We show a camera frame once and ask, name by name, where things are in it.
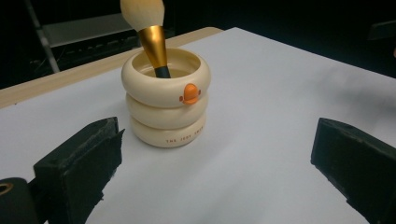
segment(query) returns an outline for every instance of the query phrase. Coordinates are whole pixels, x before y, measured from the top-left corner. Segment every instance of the black brush handle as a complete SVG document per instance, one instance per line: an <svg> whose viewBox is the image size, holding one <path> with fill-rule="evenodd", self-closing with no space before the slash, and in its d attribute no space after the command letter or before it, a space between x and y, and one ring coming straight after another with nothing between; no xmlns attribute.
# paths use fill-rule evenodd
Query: black brush handle
<svg viewBox="0 0 396 224"><path fill-rule="evenodd" d="M162 66L154 69L155 76L159 78L171 78L168 66Z"/></svg>

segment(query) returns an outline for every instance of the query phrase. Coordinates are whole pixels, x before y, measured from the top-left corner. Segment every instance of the cream ceramic pot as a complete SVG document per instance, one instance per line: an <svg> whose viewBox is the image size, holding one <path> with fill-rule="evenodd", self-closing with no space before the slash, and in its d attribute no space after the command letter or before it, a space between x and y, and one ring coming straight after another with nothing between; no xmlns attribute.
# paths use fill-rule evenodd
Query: cream ceramic pot
<svg viewBox="0 0 396 224"><path fill-rule="evenodd" d="M166 53L171 78L155 77L141 50L124 64L121 80L134 134L155 147L179 147L205 126L211 74L206 61L191 51Z"/></svg>

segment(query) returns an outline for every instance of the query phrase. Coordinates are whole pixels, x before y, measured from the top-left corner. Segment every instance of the orange emblem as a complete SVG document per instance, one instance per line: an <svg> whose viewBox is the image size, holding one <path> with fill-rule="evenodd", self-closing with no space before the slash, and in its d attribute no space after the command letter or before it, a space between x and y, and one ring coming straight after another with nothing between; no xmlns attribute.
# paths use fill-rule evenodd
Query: orange emblem
<svg viewBox="0 0 396 224"><path fill-rule="evenodd" d="M184 88L184 96L180 96L178 100L185 105L193 105L198 101L200 94L201 91L194 84L189 83Z"/></svg>

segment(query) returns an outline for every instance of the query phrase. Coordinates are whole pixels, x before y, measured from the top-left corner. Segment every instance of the brush handle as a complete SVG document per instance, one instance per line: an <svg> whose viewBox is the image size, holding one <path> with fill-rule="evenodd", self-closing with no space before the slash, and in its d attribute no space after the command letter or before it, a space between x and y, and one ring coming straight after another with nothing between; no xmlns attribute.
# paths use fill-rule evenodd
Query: brush handle
<svg viewBox="0 0 396 224"><path fill-rule="evenodd" d="M158 68L154 68L155 76L160 78L170 78L171 74L169 73L168 66L162 66Z"/></svg>
<svg viewBox="0 0 396 224"><path fill-rule="evenodd" d="M163 28L159 25L155 25L140 30L138 33L143 49L147 53L148 59L155 69L156 77L171 77L167 67Z"/></svg>

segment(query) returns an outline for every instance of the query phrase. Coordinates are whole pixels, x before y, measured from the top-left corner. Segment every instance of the wooden table edge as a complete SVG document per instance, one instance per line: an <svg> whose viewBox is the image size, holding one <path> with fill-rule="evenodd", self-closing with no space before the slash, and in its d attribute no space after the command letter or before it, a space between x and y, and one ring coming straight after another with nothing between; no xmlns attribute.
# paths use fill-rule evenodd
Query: wooden table edge
<svg viewBox="0 0 396 224"><path fill-rule="evenodd" d="M166 39L166 47L176 48L220 32L222 32L222 30L216 27L205 27ZM92 63L86 63L59 73L2 89L0 90L0 108L15 105L43 93L55 91L81 80L95 77L107 71L122 67L126 60L139 50L141 50L141 48L128 50Z"/></svg>

